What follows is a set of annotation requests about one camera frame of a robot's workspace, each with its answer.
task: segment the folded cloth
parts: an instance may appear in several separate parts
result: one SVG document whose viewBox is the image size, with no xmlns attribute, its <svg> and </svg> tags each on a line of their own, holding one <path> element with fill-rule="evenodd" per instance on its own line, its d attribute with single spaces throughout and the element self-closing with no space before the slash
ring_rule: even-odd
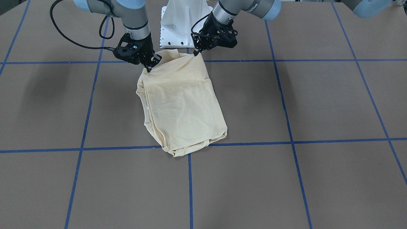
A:
<svg viewBox="0 0 407 229">
<path fill-rule="evenodd" d="M 137 83 L 148 132 L 174 157 L 225 138 L 228 128 L 201 54 L 157 54 L 161 62 L 150 73 L 144 69 Z"/>
</svg>

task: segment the cream fabric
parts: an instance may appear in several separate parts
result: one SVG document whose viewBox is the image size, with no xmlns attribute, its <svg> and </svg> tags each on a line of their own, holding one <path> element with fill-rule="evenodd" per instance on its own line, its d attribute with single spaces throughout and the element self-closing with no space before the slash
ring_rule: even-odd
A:
<svg viewBox="0 0 407 229">
<path fill-rule="evenodd" d="M 157 54 L 161 62 L 150 73 L 144 69 L 137 83 L 148 132 L 173 156 L 225 138 L 228 128 L 201 54 Z"/>
</svg>

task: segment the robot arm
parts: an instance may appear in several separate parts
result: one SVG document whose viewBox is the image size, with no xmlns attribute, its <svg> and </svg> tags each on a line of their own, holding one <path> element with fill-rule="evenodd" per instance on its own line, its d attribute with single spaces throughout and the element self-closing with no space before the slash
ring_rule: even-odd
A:
<svg viewBox="0 0 407 229">
<path fill-rule="evenodd" d="M 216 46 L 233 48 L 236 46 L 237 31 L 233 29 L 233 19 L 241 11 L 251 13 L 270 21 L 281 10 L 280 0 L 219 0 L 213 11 L 207 16 L 204 26 L 196 33 L 191 29 L 194 41 L 194 55 Z"/>
<path fill-rule="evenodd" d="M 121 18 L 126 33 L 113 50 L 116 58 L 132 64 L 142 64 L 147 71 L 157 65 L 161 56 L 153 49 L 145 0 L 74 0 L 82 10 Z"/>
</svg>

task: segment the black cable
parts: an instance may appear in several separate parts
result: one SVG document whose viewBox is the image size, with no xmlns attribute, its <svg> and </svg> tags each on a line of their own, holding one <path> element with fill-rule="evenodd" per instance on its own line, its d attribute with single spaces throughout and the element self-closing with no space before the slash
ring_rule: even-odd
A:
<svg viewBox="0 0 407 229">
<path fill-rule="evenodd" d="M 54 26 L 55 26 L 55 28 L 57 29 L 57 31 L 59 32 L 59 34 L 61 34 L 61 35 L 62 35 L 65 39 L 67 39 L 68 41 L 70 41 L 70 42 L 74 43 L 75 45 L 77 45 L 77 46 L 79 46 L 79 47 L 82 47 L 82 48 L 88 48 L 88 49 L 106 49 L 106 50 L 110 50 L 110 51 L 113 51 L 113 50 L 114 50 L 114 48 L 112 48 L 112 47 L 105 47 L 105 46 L 103 46 L 103 47 L 90 47 L 90 46 L 85 46 L 85 45 L 76 43 L 75 41 L 73 41 L 73 40 L 69 39 L 67 36 L 65 36 L 65 34 L 58 28 L 57 24 L 55 23 L 54 15 L 53 15 L 53 11 L 54 11 L 55 6 L 56 6 L 58 3 L 62 2 L 62 1 L 63 1 L 63 0 L 56 0 L 56 1 L 51 5 L 51 8 L 50 8 L 51 21 L 52 21 L 52 23 L 54 24 Z M 104 0 L 98 0 L 98 1 L 107 4 L 107 2 L 105 2 Z M 107 5 L 108 5 L 110 11 L 112 11 L 112 7 L 111 7 L 109 4 L 107 4 Z"/>
<path fill-rule="evenodd" d="M 110 37 L 105 37 L 105 36 L 102 35 L 102 27 L 103 27 L 106 19 L 107 19 L 107 16 L 105 16 L 105 18 L 103 18 L 101 26 L 99 27 L 99 36 L 101 38 L 104 38 L 104 39 L 111 39 L 113 37 L 113 35 L 114 35 L 114 21 L 113 21 L 113 18 L 111 18 L 112 19 L 112 25 L 113 25 L 112 35 L 110 35 Z"/>
</svg>

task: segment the white mounting plate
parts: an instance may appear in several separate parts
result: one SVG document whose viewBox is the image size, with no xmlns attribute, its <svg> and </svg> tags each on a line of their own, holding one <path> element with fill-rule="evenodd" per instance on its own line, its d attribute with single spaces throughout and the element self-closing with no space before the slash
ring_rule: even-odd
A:
<svg viewBox="0 0 407 229">
<path fill-rule="evenodd" d="M 165 13 L 167 6 L 161 9 L 161 19 Z M 192 41 L 191 34 L 180 33 L 174 28 L 173 25 L 161 25 L 160 47 L 162 48 L 194 48 L 194 42 Z"/>
</svg>

